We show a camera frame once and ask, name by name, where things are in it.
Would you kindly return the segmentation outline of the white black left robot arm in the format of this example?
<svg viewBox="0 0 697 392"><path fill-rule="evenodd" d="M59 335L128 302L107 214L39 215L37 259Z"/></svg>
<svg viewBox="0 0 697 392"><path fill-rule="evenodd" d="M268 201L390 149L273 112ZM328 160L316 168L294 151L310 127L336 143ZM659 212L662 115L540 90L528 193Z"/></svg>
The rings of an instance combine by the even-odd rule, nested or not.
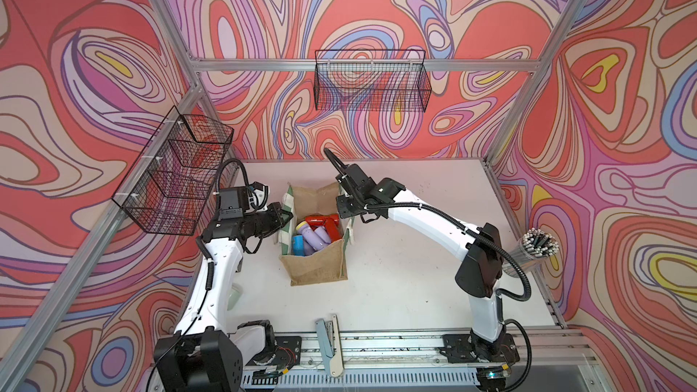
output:
<svg viewBox="0 0 697 392"><path fill-rule="evenodd" d="M251 362L274 361L278 351L270 321L248 321L233 330L227 316L233 279L248 239L270 237L292 220L280 203L257 212L217 211L197 237L203 262L174 333L154 348L151 377L166 391L239 391Z"/></svg>

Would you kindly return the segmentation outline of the blue flashlight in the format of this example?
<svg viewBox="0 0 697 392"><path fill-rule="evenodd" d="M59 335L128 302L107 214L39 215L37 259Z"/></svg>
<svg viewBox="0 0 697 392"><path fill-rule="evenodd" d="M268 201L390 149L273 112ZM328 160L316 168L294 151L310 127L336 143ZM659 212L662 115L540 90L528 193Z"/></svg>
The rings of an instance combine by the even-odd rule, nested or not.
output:
<svg viewBox="0 0 697 392"><path fill-rule="evenodd" d="M292 237L292 255L297 257L305 256L305 241L302 235Z"/></svg>

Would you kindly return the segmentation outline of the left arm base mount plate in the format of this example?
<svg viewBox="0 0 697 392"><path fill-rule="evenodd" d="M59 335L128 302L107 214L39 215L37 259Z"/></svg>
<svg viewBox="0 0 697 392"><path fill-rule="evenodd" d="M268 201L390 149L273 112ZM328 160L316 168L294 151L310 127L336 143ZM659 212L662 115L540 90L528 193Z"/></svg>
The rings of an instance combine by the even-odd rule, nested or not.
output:
<svg viewBox="0 0 697 392"><path fill-rule="evenodd" d="M275 338L276 350L267 362L277 369L291 369L301 362L302 337L299 335L277 336Z"/></svg>

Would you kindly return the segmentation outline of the long purple flashlight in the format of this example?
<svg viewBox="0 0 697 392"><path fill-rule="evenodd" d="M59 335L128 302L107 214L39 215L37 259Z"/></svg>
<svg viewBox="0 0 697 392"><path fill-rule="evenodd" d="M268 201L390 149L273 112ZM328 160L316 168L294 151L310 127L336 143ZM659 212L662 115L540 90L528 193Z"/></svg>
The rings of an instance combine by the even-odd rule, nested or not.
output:
<svg viewBox="0 0 697 392"><path fill-rule="evenodd" d="M328 246L328 243L306 221L302 221L296 226L296 232L303 237L314 252L324 250Z"/></svg>

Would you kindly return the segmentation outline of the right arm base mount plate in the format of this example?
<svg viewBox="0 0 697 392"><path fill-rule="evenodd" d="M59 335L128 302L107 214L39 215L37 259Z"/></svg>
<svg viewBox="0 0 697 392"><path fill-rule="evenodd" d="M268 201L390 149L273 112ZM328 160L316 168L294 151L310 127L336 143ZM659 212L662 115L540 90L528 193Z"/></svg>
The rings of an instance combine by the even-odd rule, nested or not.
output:
<svg viewBox="0 0 697 392"><path fill-rule="evenodd" d="M439 353L451 364L508 364L520 361L517 344L511 334L502 332L497 340L489 342L476 334L445 334Z"/></svg>

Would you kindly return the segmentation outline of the red flashlight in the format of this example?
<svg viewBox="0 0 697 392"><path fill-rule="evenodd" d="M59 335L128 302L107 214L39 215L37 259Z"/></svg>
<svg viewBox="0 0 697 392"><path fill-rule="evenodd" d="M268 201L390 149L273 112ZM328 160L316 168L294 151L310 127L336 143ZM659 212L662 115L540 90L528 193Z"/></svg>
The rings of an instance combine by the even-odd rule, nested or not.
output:
<svg viewBox="0 0 697 392"><path fill-rule="evenodd" d="M339 231L339 226L332 217L328 216L325 219L324 228L330 238L330 243L334 243L342 239L341 232Z"/></svg>
<svg viewBox="0 0 697 392"><path fill-rule="evenodd" d="M310 215L307 216L304 221L308 223L311 227L326 226L329 222L332 222L337 228L341 224L341 219L338 214L330 215Z"/></svg>

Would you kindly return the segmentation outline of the red flashlight bottom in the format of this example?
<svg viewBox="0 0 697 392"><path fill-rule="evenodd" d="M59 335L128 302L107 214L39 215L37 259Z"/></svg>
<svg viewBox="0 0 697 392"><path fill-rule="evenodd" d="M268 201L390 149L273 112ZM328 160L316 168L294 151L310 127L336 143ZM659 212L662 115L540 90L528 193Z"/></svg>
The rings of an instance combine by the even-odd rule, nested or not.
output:
<svg viewBox="0 0 697 392"><path fill-rule="evenodd" d="M339 231L339 226L332 217L328 216L325 219L324 228L330 238L330 243L334 243L342 239L341 232Z"/></svg>

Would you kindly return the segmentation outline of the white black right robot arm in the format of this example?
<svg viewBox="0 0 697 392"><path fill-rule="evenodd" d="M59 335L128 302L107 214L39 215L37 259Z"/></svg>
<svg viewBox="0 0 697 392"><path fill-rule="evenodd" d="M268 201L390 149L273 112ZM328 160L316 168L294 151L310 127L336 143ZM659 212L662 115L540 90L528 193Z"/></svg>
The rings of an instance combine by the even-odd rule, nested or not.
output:
<svg viewBox="0 0 697 392"><path fill-rule="evenodd" d="M503 299L525 302L532 296L526 272L501 247L498 229L461 221L421 200L391 178L378 183L356 163L346 164L329 149L324 151L338 171L343 190L337 198L339 216L359 216L364 223L381 218L402 223L435 241L459 261L457 286L468 294L473 314L470 345L477 360L493 362L506 338Z"/></svg>

